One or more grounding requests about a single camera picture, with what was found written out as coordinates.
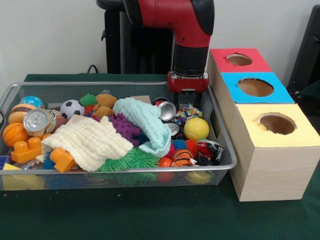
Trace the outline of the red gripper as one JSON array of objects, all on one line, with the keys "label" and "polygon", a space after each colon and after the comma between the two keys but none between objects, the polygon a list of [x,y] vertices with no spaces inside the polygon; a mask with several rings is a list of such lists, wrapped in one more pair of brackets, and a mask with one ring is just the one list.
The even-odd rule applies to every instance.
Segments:
[{"label": "red gripper", "polygon": [[209,85],[209,75],[207,72],[204,72],[201,76],[187,77],[178,75],[174,71],[169,71],[167,73],[167,85],[168,89],[174,93],[173,103],[177,111],[180,109],[179,94],[185,92],[197,94],[194,106],[197,109],[200,109],[202,93],[207,90]]}]

